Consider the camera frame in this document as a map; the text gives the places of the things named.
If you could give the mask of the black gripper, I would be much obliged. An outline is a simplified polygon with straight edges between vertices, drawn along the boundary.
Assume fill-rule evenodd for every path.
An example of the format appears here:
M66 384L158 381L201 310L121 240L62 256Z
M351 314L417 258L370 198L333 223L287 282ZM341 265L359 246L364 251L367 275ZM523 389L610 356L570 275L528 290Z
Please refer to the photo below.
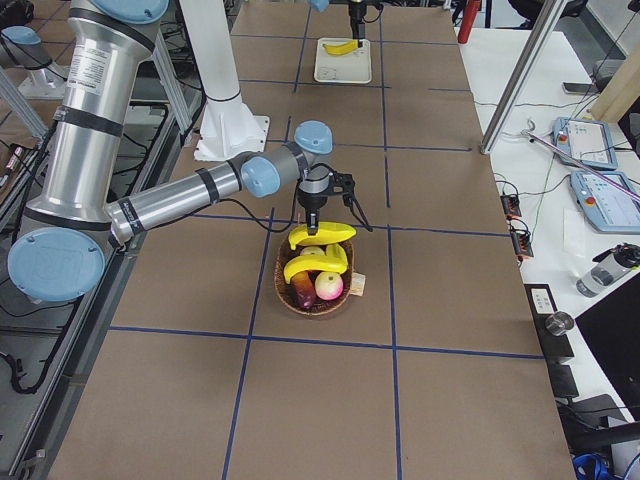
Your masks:
M327 202L332 176L328 167L317 167L308 173L298 187L297 200L306 213L308 235L316 235L319 231L319 211Z
M349 1L349 19L354 40L363 40L365 38L365 2Z

